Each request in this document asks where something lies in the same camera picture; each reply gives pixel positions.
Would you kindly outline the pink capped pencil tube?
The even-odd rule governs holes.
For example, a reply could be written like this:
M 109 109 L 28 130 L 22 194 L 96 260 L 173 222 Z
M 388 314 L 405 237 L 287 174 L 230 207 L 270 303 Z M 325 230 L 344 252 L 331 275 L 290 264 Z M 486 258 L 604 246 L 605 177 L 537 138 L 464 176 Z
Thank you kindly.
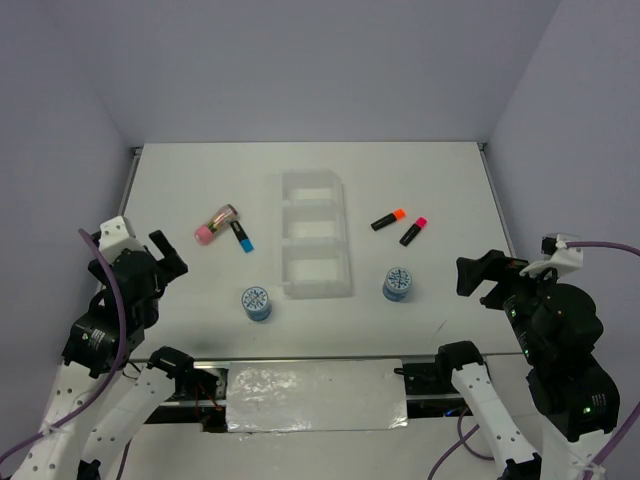
M 223 205 L 211 219 L 196 229 L 194 238 L 199 245 L 206 246 L 210 244 L 220 231 L 228 227 L 238 218 L 237 210 L 231 205 Z

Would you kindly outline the blue cap black highlighter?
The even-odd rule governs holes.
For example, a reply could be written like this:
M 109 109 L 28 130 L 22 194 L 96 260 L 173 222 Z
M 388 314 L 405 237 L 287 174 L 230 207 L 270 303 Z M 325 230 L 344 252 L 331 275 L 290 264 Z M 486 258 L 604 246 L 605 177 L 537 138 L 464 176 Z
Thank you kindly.
M 231 228 L 243 251 L 245 253 L 252 252 L 254 250 L 253 244 L 251 243 L 251 240 L 249 239 L 242 225 L 238 221 L 233 221 L 231 223 Z

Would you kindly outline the pink cap black highlighter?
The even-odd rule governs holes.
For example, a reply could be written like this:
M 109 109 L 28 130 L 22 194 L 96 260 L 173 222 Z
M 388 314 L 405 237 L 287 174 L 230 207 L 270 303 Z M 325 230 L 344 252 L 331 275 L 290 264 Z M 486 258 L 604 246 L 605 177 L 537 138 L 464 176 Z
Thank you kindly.
M 404 247 L 408 246 L 427 225 L 428 220 L 424 217 L 419 217 L 404 233 L 399 243 Z

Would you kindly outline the blue round jar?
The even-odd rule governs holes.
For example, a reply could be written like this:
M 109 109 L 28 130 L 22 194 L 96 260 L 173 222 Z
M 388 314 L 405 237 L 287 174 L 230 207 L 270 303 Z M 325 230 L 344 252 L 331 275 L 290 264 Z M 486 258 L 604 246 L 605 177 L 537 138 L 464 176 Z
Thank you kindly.
M 266 321 L 272 312 L 268 292 L 259 286 L 246 289 L 241 296 L 241 304 L 247 317 L 254 322 Z
M 412 284 L 412 275 L 406 268 L 394 267 L 385 276 L 382 293 L 390 301 L 401 302 L 411 292 Z

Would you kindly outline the orange cap black highlighter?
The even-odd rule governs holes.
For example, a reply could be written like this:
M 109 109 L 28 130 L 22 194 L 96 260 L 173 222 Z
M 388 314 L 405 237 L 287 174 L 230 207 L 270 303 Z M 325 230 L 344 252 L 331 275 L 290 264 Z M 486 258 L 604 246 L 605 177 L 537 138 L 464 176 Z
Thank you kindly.
M 371 223 L 371 228 L 373 231 L 378 231 L 384 227 L 387 227 L 399 220 L 402 220 L 406 217 L 406 213 L 403 209 L 397 209 L 384 217 L 374 221 Z

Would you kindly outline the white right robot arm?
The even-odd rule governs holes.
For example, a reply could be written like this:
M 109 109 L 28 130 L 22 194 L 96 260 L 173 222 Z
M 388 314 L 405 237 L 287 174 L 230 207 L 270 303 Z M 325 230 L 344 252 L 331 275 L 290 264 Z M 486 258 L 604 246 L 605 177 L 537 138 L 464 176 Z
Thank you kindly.
M 490 250 L 456 261 L 456 292 L 470 296 L 484 281 L 481 298 L 505 313 L 530 371 L 526 382 L 542 417 L 543 448 L 526 440 L 497 394 L 486 364 L 470 341 L 443 345 L 435 380 L 457 391 L 490 446 L 500 479 L 598 479 L 603 462 L 639 417 L 618 421 L 620 395 L 592 352 L 603 333 L 593 299 L 560 277 L 583 265 L 585 241 L 556 240 L 537 262 Z

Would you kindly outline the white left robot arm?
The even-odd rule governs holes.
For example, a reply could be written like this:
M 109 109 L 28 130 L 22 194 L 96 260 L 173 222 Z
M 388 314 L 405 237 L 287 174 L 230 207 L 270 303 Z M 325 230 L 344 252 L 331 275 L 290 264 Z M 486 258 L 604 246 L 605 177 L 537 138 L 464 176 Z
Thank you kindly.
M 102 410 L 145 330 L 157 322 L 166 287 L 188 267 L 159 230 L 149 238 L 161 258 L 125 231 L 80 235 L 95 255 L 89 271 L 104 288 L 71 328 L 39 431 L 1 456 L 27 452 L 15 479 L 103 479 L 115 463 L 125 463 L 133 436 L 161 403 L 195 389 L 193 358 L 164 346 L 117 403 Z

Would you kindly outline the translucent three-compartment organizer tray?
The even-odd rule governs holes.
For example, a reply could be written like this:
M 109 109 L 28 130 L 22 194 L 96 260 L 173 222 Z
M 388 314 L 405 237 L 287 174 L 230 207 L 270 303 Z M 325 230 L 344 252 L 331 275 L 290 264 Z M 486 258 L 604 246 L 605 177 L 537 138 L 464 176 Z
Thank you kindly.
M 352 294 L 343 183 L 331 170 L 280 174 L 279 280 L 293 300 Z

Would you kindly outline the silver foil covered plate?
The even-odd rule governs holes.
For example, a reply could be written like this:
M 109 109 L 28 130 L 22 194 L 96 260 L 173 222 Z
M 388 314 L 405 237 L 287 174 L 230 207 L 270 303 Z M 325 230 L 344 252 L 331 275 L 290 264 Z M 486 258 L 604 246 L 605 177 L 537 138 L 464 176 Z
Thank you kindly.
M 394 359 L 234 363 L 226 388 L 231 432 L 374 431 L 408 425 Z

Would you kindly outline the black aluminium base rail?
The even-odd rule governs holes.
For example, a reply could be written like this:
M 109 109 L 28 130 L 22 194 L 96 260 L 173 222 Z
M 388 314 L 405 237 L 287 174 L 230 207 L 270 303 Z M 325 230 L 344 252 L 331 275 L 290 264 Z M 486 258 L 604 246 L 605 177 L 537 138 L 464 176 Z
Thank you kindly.
M 196 425 L 206 433 L 226 433 L 230 366 L 224 361 L 196 361 L 193 378 L 183 382 L 145 423 Z M 465 407 L 462 396 L 439 379 L 432 360 L 404 362 L 394 373 L 404 381 L 410 419 L 456 418 Z

